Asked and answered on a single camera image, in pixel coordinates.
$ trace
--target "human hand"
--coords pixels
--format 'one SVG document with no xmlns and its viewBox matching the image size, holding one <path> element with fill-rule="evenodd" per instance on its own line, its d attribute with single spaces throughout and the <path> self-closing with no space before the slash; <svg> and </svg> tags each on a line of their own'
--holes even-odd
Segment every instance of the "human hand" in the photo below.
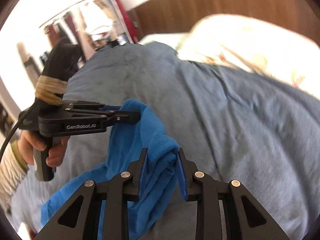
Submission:
<svg viewBox="0 0 320 240">
<path fill-rule="evenodd" d="M 62 137 L 60 144 L 49 150 L 49 157 L 46 159 L 46 163 L 49 167 L 58 167 L 62 164 L 69 139 L 70 136 Z M 22 131 L 17 144 L 21 156 L 27 164 L 31 165 L 34 165 L 33 147 L 39 151 L 44 151 L 46 148 L 44 141 L 42 141 L 36 133 L 28 130 Z"/>
</svg>

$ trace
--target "light blue blanket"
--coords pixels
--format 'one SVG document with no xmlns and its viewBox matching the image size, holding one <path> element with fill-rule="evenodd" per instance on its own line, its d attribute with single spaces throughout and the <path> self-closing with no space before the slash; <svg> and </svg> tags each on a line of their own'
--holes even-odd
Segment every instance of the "light blue blanket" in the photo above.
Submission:
<svg viewBox="0 0 320 240">
<path fill-rule="evenodd" d="M 186 158 L 215 179 L 238 179 L 291 240 L 320 213 L 320 102 L 256 74 L 181 61 L 161 43 L 101 49 L 70 79 L 65 99 L 152 109 Z M 66 182 L 103 163 L 109 132 L 73 136 L 51 182 L 28 173 L 12 200 L 15 221 L 40 230 L 40 206 Z M 196 203 L 179 189 L 141 239 L 195 238 Z"/>
</svg>

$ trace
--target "black grip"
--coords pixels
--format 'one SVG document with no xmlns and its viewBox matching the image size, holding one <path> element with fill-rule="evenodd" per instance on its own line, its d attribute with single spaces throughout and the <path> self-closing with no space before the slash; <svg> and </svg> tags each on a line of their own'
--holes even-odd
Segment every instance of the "black grip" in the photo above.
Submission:
<svg viewBox="0 0 320 240">
<path fill-rule="evenodd" d="M 37 133 L 41 140 L 45 142 L 47 147 L 42 152 L 38 151 L 35 148 L 33 149 L 33 158 L 35 162 L 35 176 L 36 179 L 39 181 L 50 181 L 54 178 L 55 168 L 49 167 L 45 160 L 49 156 L 49 150 L 53 145 L 53 138 L 42 136 L 39 132 Z"/>
</svg>

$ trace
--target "wooden headboard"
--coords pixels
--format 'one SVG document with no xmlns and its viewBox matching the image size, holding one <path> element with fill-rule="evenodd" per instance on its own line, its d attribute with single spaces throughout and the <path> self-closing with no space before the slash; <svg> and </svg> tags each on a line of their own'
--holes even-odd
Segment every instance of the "wooden headboard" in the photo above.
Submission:
<svg viewBox="0 0 320 240">
<path fill-rule="evenodd" d="M 149 0 L 129 11 L 138 38 L 153 33 L 188 32 L 211 14 L 239 14 L 300 33 L 320 46 L 320 21 L 305 0 Z"/>
</svg>

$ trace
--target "blue cloth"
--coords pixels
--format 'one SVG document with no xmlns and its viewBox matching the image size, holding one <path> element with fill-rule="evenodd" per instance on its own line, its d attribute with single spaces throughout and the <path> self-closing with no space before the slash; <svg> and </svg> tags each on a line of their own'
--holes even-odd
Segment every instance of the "blue cloth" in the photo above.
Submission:
<svg viewBox="0 0 320 240">
<path fill-rule="evenodd" d="M 65 201 L 87 179 L 97 183 L 110 180 L 125 171 L 130 162 L 139 159 L 141 149 L 148 148 L 147 166 L 144 172 L 140 202 L 128 203 L 128 226 L 130 239 L 146 233 L 163 214 L 176 186 L 177 142 L 165 135 L 164 126 L 145 104 L 129 99 L 121 110 L 140 111 L 136 124 L 119 123 L 113 126 L 107 161 L 91 171 L 68 182 L 41 207 L 41 223 L 46 224 Z M 101 210 L 99 235 L 102 238 L 104 207 Z"/>
</svg>

